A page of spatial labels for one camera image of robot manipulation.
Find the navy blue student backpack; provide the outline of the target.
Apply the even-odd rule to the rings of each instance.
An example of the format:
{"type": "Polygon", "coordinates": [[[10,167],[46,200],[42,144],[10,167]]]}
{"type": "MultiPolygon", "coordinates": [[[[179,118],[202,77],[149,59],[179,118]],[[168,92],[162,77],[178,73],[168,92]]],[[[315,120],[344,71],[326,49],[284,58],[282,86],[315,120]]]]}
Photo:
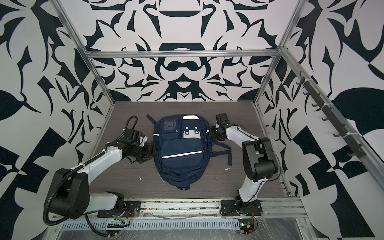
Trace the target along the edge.
{"type": "Polygon", "coordinates": [[[162,180],[180,190],[204,174],[211,158],[227,155],[232,165],[232,149],[210,136],[210,124],[197,115],[173,115],[159,121],[150,115],[154,124],[153,143],[159,149],[154,162],[162,180]]]}

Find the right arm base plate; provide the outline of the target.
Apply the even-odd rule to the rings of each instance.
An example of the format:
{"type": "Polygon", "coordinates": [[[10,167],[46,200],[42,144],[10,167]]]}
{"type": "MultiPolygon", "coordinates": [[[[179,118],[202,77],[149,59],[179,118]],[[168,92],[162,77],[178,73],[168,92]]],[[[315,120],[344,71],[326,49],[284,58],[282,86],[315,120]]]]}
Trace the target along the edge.
{"type": "Polygon", "coordinates": [[[222,216],[261,216],[262,212],[259,200],[249,203],[243,203],[240,198],[221,200],[220,214],[222,216]]]}

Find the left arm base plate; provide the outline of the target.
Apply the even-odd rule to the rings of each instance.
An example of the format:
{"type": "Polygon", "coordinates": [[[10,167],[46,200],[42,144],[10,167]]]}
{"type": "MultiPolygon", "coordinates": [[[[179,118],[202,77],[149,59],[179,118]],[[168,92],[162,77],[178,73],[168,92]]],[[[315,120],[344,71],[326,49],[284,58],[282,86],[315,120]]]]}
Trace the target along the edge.
{"type": "Polygon", "coordinates": [[[141,211],[141,201],[124,201],[124,203],[116,203],[111,210],[98,211],[98,218],[131,218],[141,211]]]}

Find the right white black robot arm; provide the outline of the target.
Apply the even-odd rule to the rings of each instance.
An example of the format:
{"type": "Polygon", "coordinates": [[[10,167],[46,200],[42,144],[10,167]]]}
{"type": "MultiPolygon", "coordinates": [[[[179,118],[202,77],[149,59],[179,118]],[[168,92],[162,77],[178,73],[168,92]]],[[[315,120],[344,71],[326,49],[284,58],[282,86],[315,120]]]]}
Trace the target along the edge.
{"type": "Polygon", "coordinates": [[[246,178],[235,198],[237,206],[251,205],[265,183],[280,177],[280,164],[270,139],[251,135],[241,126],[231,123],[225,113],[216,115],[216,125],[211,127],[210,135],[215,140],[229,140],[242,148],[246,178]]]}

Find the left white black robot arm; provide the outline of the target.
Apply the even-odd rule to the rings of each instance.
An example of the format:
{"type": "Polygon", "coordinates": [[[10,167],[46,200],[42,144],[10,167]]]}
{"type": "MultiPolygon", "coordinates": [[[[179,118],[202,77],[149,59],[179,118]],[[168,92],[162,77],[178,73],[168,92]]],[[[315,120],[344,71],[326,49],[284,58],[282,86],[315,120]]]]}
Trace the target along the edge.
{"type": "Polygon", "coordinates": [[[149,143],[142,132],[127,129],[88,161],[71,169],[57,170],[44,203],[44,223],[54,226],[90,212],[112,210],[119,195],[109,192],[91,194],[90,184],[109,167],[125,158],[132,157],[137,163],[143,163],[159,151],[159,147],[149,143]]]}

